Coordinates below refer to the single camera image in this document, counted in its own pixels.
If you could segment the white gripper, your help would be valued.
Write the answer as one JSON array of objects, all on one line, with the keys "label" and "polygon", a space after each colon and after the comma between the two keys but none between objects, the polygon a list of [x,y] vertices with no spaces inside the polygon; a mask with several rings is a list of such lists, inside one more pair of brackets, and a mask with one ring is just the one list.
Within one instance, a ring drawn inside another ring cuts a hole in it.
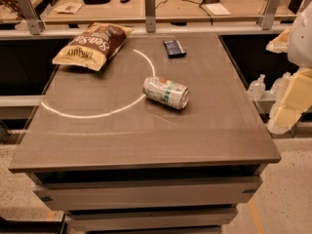
[{"label": "white gripper", "polygon": [[283,135],[312,106],[312,4],[296,17],[292,28],[271,40],[266,50],[276,54],[288,52],[290,62],[303,66],[286,80],[266,125],[271,134]]}]

